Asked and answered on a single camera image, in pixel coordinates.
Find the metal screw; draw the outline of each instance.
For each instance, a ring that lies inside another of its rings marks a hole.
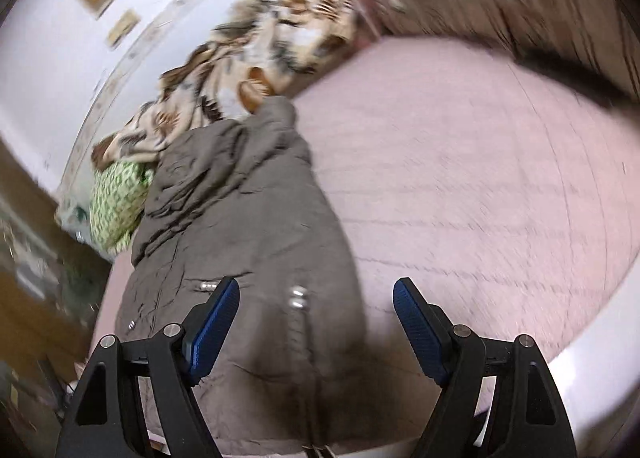
[[[533,340],[533,337],[531,335],[526,335],[526,334],[518,337],[518,342],[522,344],[525,348],[531,348],[536,345],[536,342],[535,340]]]
[[[305,297],[306,288],[303,287],[303,286],[293,286],[293,287],[291,287],[291,294],[294,297]]]
[[[302,299],[301,297],[292,297],[289,299],[289,306],[302,310],[306,307],[306,299]]]
[[[455,335],[457,335],[458,337],[469,337],[471,335],[471,328],[463,324],[456,324],[453,327],[453,333],[455,333]]]
[[[200,288],[202,290],[210,290],[214,291],[218,287],[219,281],[203,281],[200,283]]]
[[[167,337],[173,337],[175,335],[178,335],[178,333],[180,333],[180,325],[175,323],[168,324],[167,326],[164,327],[164,330],[162,330],[162,333]]]
[[[111,348],[116,342],[116,337],[113,335],[105,335],[102,339],[100,339],[100,346],[103,348]]]

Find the white wall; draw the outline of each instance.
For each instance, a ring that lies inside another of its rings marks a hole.
[[[104,80],[170,1],[115,0],[98,20],[79,0],[18,0],[9,13],[0,28],[0,134],[50,194]],[[142,21],[112,51],[106,36],[128,8]]]

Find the black object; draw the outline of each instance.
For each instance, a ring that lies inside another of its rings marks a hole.
[[[423,372],[442,387],[412,458],[575,458],[558,388],[532,337],[484,339],[453,326],[409,278],[394,287],[394,307]],[[482,447],[473,447],[483,377],[496,376]]]
[[[208,375],[238,310],[235,279],[223,279],[182,325],[149,339],[106,336],[94,350],[66,413],[56,458],[163,456],[151,448],[138,377],[151,377],[167,445],[176,458],[221,458],[191,388]],[[394,287],[394,307],[425,375],[443,388],[412,458],[575,458],[564,406],[534,340],[480,338],[453,326],[408,278]],[[496,375],[482,447],[473,447],[483,377]],[[329,458],[327,448],[305,449]]]

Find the green pillow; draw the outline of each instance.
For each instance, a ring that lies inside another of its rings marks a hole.
[[[100,248],[109,252],[127,248],[153,176],[153,169],[138,162],[114,162],[96,173],[89,222],[91,238]]]

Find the crumpled blanket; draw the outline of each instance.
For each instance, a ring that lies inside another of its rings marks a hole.
[[[398,427],[407,385],[367,356],[351,253],[295,120],[286,98],[271,97],[246,121],[188,131],[167,150],[116,320],[121,340],[146,338],[223,276],[238,280],[236,319],[193,390],[224,454],[295,453],[310,438],[356,450],[415,430]],[[294,286],[307,291],[305,314],[289,305]],[[162,434],[149,384],[141,391],[147,427]]]
[[[351,0],[240,0],[187,62],[160,76],[160,93],[119,132],[94,147],[104,170],[115,160],[155,162],[185,131],[247,118],[267,96],[327,64],[351,41]]]

